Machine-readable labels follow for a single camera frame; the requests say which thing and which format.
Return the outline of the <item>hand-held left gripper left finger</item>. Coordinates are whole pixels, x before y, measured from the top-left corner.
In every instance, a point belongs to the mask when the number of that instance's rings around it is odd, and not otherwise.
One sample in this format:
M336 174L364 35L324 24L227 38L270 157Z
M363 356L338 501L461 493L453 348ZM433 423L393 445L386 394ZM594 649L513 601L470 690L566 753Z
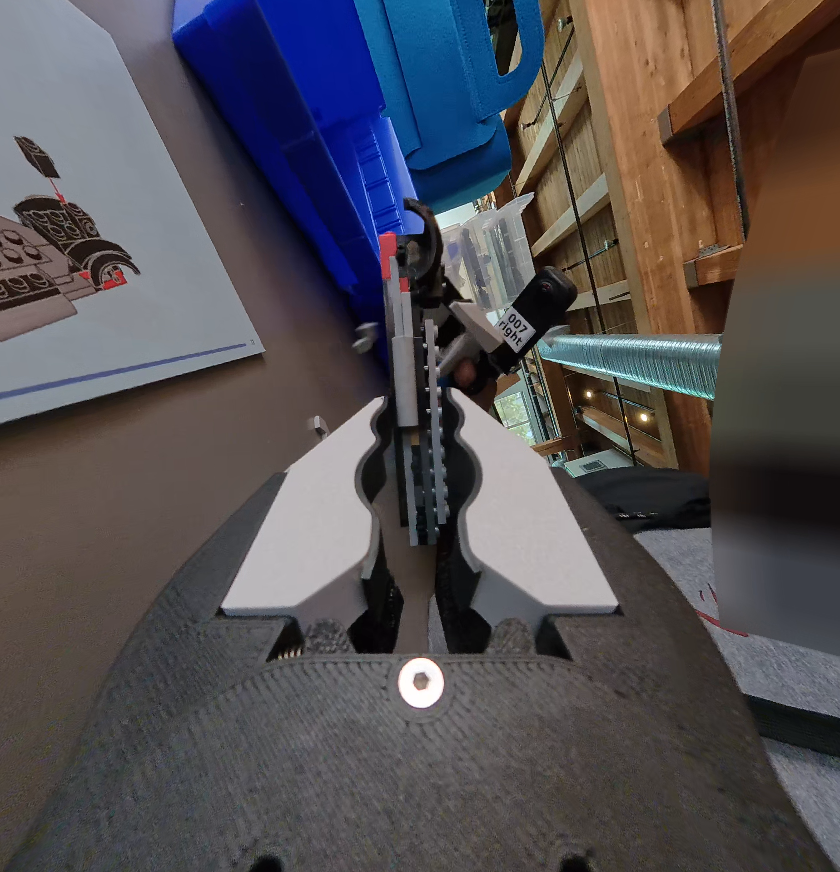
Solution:
M289 468L221 603L226 616L352 624L367 610L390 435L388 401L375 398Z

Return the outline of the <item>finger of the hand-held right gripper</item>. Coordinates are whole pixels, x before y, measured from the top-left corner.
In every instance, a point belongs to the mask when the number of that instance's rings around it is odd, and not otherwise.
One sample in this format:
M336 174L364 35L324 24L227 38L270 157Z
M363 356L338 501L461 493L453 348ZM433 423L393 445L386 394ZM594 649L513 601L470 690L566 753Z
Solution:
M477 343L496 343L497 328L484 311L473 302L455 301L448 306L450 314L462 325L465 333Z
M458 336L443 352L437 362L437 378L443 379L450 375L463 360L476 363L482 352L482 346L473 336Z

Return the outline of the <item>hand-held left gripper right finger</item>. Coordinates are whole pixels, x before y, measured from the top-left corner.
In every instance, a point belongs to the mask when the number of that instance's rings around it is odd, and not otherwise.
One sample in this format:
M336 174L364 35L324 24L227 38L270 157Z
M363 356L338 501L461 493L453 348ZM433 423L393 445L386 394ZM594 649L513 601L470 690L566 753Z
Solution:
M475 474L457 533L469 607L490 625L614 613L618 599L546 461L466 395L450 403Z

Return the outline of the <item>black grey toy brick assembly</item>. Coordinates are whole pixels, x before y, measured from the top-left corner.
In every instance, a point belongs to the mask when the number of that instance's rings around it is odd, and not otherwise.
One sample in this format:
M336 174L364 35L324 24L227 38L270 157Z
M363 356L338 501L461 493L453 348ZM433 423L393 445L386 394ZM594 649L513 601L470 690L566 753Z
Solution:
M426 537L426 509L421 459L420 360L422 327L426 317L439 329L451 316L448 306L460 301L456 287L442 265L443 242L432 211L412 198L403 201L406 212L422 221L418 234L380 236L382 286L390 367L391 420L398 474L401 524L413 546L434 546Z

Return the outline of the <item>long grey studded brick plate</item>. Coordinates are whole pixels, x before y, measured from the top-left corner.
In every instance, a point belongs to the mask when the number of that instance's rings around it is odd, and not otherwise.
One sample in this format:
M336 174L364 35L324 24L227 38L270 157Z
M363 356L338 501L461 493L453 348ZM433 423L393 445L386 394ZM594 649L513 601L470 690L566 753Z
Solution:
M423 492L426 509L427 543L439 538L449 518L447 472L444 452L442 387L439 385L438 346L436 325L426 317L421 323L422 342L419 391L421 416L421 459L423 466Z

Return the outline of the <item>blue plastic storage bin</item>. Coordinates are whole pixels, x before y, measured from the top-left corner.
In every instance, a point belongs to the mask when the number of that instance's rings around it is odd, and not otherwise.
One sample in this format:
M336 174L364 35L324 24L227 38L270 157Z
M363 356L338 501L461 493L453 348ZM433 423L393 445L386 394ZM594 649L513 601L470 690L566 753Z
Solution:
M351 316L357 323L377 322L379 337L373 355L388 365L386 317L382 286L380 239L361 234L342 247L327 232L320 237L318 253L336 287L346 299Z
M273 184L273 153L330 232L406 233L413 196L354 2L174 2L172 38Z

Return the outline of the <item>light blue instruction booklet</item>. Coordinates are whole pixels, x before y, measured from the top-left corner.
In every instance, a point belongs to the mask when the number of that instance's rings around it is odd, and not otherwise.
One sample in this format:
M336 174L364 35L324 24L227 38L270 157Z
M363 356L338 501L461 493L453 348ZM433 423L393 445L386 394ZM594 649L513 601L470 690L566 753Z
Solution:
M262 352L108 33L0 1L0 424Z

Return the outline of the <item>clear plastic container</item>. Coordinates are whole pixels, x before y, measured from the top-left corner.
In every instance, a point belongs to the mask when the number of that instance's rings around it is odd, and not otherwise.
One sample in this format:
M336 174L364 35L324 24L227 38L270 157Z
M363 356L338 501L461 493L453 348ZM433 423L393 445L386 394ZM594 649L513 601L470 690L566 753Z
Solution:
M459 294L485 311L506 309L535 276L523 211L534 193L442 231L442 265Z

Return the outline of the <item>person's black jacket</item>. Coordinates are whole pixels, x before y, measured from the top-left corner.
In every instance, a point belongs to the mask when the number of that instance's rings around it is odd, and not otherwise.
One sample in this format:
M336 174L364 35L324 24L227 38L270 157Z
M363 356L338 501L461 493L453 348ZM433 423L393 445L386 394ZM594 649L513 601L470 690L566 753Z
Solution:
M711 526L709 482L700 474L624 466L578 476L576 481L632 534Z

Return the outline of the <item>teal plastic container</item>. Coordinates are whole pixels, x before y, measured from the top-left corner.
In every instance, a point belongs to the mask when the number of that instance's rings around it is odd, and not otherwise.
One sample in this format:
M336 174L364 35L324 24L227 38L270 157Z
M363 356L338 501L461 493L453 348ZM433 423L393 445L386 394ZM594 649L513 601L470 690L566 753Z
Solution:
M480 1L356 1L373 66L417 198L446 212L497 188L512 169L501 113L540 70L536 1L516 1L521 58L499 73Z

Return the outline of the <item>person's grey shirt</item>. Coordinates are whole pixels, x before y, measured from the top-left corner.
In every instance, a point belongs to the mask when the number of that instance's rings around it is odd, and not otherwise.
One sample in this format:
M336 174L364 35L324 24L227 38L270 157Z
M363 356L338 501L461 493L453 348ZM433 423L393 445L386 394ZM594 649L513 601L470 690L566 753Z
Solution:
M707 617L741 690L758 699L840 718L840 658L711 622L718 617L710 529L653 530L635 539L665 569L688 602ZM840 870L840 758L765 738L766 753L796 810Z

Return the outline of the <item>silver ventilation duct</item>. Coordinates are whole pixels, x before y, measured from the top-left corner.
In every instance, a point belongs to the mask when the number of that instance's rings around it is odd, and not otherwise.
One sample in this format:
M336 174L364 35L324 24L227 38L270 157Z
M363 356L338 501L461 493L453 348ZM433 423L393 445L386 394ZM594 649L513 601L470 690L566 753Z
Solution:
M552 362L641 386L713 400L721 334L548 335L538 343Z

